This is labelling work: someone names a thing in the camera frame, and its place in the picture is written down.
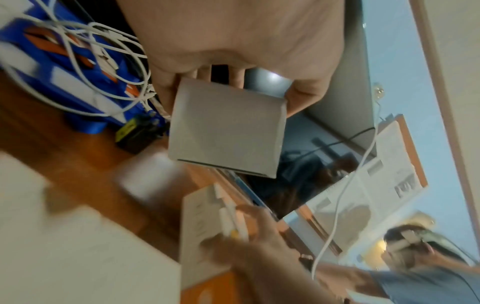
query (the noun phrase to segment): charging cable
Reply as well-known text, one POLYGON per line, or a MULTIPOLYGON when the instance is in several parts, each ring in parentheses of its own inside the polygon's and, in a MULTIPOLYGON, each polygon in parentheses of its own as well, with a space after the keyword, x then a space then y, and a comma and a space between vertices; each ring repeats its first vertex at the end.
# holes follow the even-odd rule
MULTIPOLYGON (((380 110, 382 109, 380 103, 378 103, 378 101, 375 101, 375 103, 378 105, 378 114, 377 114, 377 118, 378 120, 380 120, 380 110)), ((351 173, 350 175, 347 175, 345 178, 347 179, 347 182, 345 184, 345 186, 343 187, 342 191, 340 192, 340 195, 338 196, 338 198, 336 199, 336 203, 335 203, 335 218, 333 220, 333 228, 331 230, 331 233, 330 233, 330 236, 328 237, 328 239, 326 240, 325 244, 323 245, 322 249, 320 250, 320 253, 316 256, 315 258, 315 261, 313 262, 313 265, 311 266, 311 278, 312 279, 315 279, 315 274, 316 274, 316 269, 317 269, 317 266, 320 262, 320 260, 322 259, 322 256, 325 254, 325 251, 328 249, 328 247, 330 246, 330 244, 332 243, 333 239, 334 239, 334 236, 335 236, 335 233, 337 231, 337 226, 338 226, 338 222, 339 222, 339 212, 340 212, 340 203, 341 203, 341 199, 343 197, 343 195, 345 194, 347 188, 349 187, 349 185, 352 183, 352 181, 355 179, 355 177, 357 176, 357 173, 358 171, 363 167, 365 161, 367 160, 367 157, 370 155, 370 152, 372 151, 372 149, 374 148, 375 146, 375 142, 377 142, 377 135, 378 135, 378 132, 379 132, 379 124, 376 123, 375 125, 375 133, 373 134, 373 139, 371 141, 371 144, 370 146, 368 147, 368 149, 366 150, 365 154, 363 155, 363 157, 361 158, 361 161, 360 161, 360 164, 358 164, 358 167, 356 168, 356 170, 351 173)))
MULTIPOLYGON (((139 103, 141 101, 146 101, 150 98, 153 98, 156 95, 155 92, 150 92, 152 90, 152 88, 148 84, 151 73, 150 73, 150 71, 148 71, 148 73, 147 73, 147 71, 145 69, 145 66, 140 61, 140 58, 146 58, 146 56, 142 55, 142 54, 134 53, 129 47, 127 47, 122 42, 122 41, 125 41, 125 42, 128 42, 128 43, 132 43, 133 45, 136 45, 137 47, 139 47, 143 51, 143 48, 142 48, 141 44, 136 42, 136 41, 138 41, 138 39, 135 36, 129 35, 127 33, 118 31, 114 28, 111 28, 111 27, 108 27, 108 26, 105 26, 105 25, 102 25, 102 24, 99 24, 99 23, 95 23, 95 22, 92 22, 88 25, 85 25, 85 24, 78 23, 78 22, 59 21, 58 18, 55 16, 55 13, 54 13, 54 7, 55 7, 56 0, 51 0, 49 2, 48 6, 45 3, 43 3, 41 0, 34 0, 34 1, 45 11, 45 13, 50 18, 49 21, 40 20, 38 18, 29 16, 29 15, 26 15, 26 14, 15 14, 15 13, 12 13, 12 12, 9 12, 8 14, 11 15, 11 16, 13 15, 16 18, 29 20, 39 27, 47 28, 47 29, 50 29, 50 30, 56 32, 60 36, 60 38, 63 42, 65 50, 68 54, 68 58, 70 59, 70 62, 73 66, 73 69, 78 74, 80 79, 87 86, 89 86, 95 92, 100 93, 104 96, 114 98, 114 99, 118 99, 118 100, 128 100, 128 101, 131 101, 131 103, 128 106, 122 108, 120 111, 115 112, 115 113, 91 113, 91 112, 84 112, 84 111, 80 111, 80 110, 76 110, 76 109, 72 109, 72 108, 63 106, 63 105, 49 99, 48 97, 44 96, 43 94, 39 93, 37 90, 32 88, 29 84, 27 84, 26 81, 24 81, 22 79, 22 77, 15 70, 15 68, 13 68, 8 63, 8 61, 4 58, 4 56, 0 52, 0 65, 3 67, 5 72, 21 88, 23 88, 25 91, 27 91, 28 93, 30 93, 31 95, 33 95, 37 99, 43 101, 44 103, 46 103, 46 104, 48 104, 52 107, 58 108, 60 110, 66 111, 66 112, 79 114, 79 115, 84 115, 84 116, 91 116, 91 117, 109 117, 109 116, 115 116, 115 115, 121 114, 121 113, 126 112, 126 111, 130 110, 131 108, 133 108, 137 103, 139 103), (108 30, 108 32, 101 31, 97 28, 104 28, 104 29, 108 30), (96 87, 94 84, 92 84, 85 77, 85 75, 83 74, 83 72, 82 72, 82 70, 81 70, 81 68, 80 68, 80 66, 77 62, 77 59, 74 55, 74 52, 73 52, 72 46, 71 46, 71 43, 74 43, 74 42, 72 41, 71 38, 69 38, 67 36, 67 33, 76 37, 76 38, 78 38, 79 40, 88 42, 92 46, 92 48, 93 48, 93 45, 95 45, 98 48, 109 49, 109 50, 117 51, 117 52, 124 53, 124 54, 132 56, 133 60, 135 61, 135 63, 138 65, 138 67, 140 69, 140 72, 142 74, 142 81, 132 82, 132 81, 128 81, 128 80, 126 80, 126 79, 124 79, 124 78, 122 78, 118 75, 114 75, 114 77, 116 77, 120 81, 126 82, 128 84, 141 86, 139 95, 137 97, 118 96, 118 95, 106 92, 106 91, 96 87), (99 43, 95 40, 94 35, 103 36, 103 37, 109 39, 110 41, 114 42, 115 44, 117 44, 121 48, 115 48, 115 47, 112 47, 112 46, 109 46, 109 45, 106 45, 106 44, 99 43)), ((9 9, 5 5, 0 5, 0 6, 2 6, 7 11, 9 11, 9 9)))

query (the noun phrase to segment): hand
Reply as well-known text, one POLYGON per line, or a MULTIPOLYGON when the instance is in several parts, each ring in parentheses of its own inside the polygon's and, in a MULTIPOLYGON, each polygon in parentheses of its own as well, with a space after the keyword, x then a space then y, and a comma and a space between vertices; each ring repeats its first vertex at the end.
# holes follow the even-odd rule
POLYGON ((262 304, 338 303, 310 279, 266 209, 242 205, 237 210, 256 219, 258 235, 251 242, 221 235, 205 240, 201 246, 214 262, 231 265, 242 274, 262 304))

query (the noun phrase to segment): wooden table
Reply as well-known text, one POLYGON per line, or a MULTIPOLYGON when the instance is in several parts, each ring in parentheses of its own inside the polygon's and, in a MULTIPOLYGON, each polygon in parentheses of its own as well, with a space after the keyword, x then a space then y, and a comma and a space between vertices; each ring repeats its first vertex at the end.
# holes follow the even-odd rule
MULTIPOLYGON (((61 111, 35 100, 3 73, 0 73, 0 96, 0 150, 45 176, 71 198, 88 204, 161 251, 167 251, 166 254, 177 257, 178 226, 172 226, 171 219, 153 220, 147 210, 113 181, 113 171, 133 157, 115 145, 114 130, 107 128, 97 135, 73 131, 61 111)), ((161 144, 167 146, 167 139, 161 144)), ((196 188, 219 181, 226 185, 213 171, 188 166, 196 188)), ((245 203, 232 189, 227 189, 232 198, 245 203)), ((301 253, 309 253, 284 222, 278 227, 292 246, 301 253)))

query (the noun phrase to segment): blue shirt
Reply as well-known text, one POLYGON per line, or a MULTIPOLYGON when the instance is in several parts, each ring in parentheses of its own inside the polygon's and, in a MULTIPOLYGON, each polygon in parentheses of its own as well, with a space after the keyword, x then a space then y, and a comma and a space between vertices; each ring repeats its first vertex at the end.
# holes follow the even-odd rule
POLYGON ((443 267, 372 271, 395 304, 480 304, 480 274, 443 267))

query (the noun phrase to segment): yellow label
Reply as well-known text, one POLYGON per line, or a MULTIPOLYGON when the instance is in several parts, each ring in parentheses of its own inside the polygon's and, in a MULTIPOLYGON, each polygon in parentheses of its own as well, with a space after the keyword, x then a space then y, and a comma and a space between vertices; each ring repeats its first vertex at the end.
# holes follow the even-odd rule
POLYGON ((115 133, 115 142, 119 142, 125 137, 128 133, 130 133, 133 129, 137 127, 137 120, 135 118, 130 119, 123 127, 120 128, 115 133))

